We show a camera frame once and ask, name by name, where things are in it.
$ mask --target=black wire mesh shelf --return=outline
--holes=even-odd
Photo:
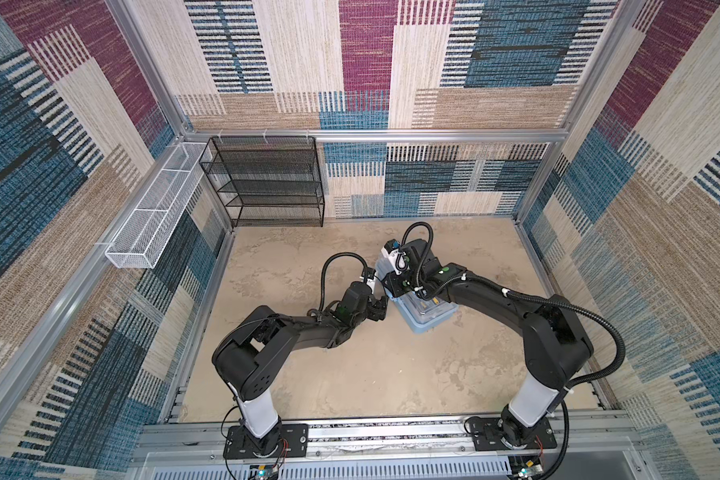
[[[213,137],[200,162],[233,226],[322,226],[326,198],[311,137]]]

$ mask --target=blue plastic bin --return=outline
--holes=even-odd
[[[379,278],[384,278],[392,271],[392,265],[386,261],[384,256],[379,255],[376,261],[376,272]],[[455,303],[443,302],[438,299],[422,300],[413,292],[394,298],[388,290],[384,289],[389,299],[403,315],[405,322],[411,327],[414,333],[423,333],[431,328],[440,325],[448,320],[458,310]]]

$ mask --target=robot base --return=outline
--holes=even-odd
[[[306,423],[289,423],[280,428],[280,436],[288,442],[288,458],[307,455],[309,426]],[[229,440],[224,445],[224,458],[240,460],[248,458],[278,458],[282,453],[283,442],[278,442],[274,452],[261,454],[256,445],[246,435],[243,427],[230,427]]]
[[[466,427],[472,432],[472,443],[474,449],[478,452],[490,452],[494,450],[511,450],[502,441],[502,431],[498,426],[501,418],[482,418],[482,417],[470,417],[467,418]],[[541,441],[541,446],[544,448],[557,448],[557,440],[554,438],[552,428],[550,428],[549,420],[542,418],[539,425],[536,428],[536,436]],[[528,443],[523,449],[527,450],[538,450],[535,442]]]

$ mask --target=plastic container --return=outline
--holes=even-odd
[[[376,274],[378,277],[384,278],[392,270],[392,265],[384,258],[384,255],[380,254],[376,261]],[[384,291],[386,291],[387,296],[398,308],[405,322],[414,333],[423,333],[440,325],[451,318],[458,310],[458,305],[455,303],[443,302],[439,299],[422,300],[413,292],[408,292],[399,298],[393,298],[388,290],[384,289]]]

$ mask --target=beige floor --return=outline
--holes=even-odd
[[[241,228],[187,389],[182,422],[219,421],[231,407],[229,389],[210,358],[221,339],[258,305],[305,315],[320,298],[328,256],[353,251],[374,264],[386,240],[400,240],[410,221],[331,223],[323,228]],[[509,219],[432,220],[441,262],[466,265],[510,288],[543,294]],[[412,237],[424,236],[416,229]],[[359,275],[352,258],[328,269],[326,303],[341,298]],[[291,353],[272,385],[283,418],[381,416],[501,410],[525,377],[521,338],[472,309],[414,334],[390,302],[386,320],[365,321],[331,350]],[[596,408],[588,384],[566,398],[571,408]]]

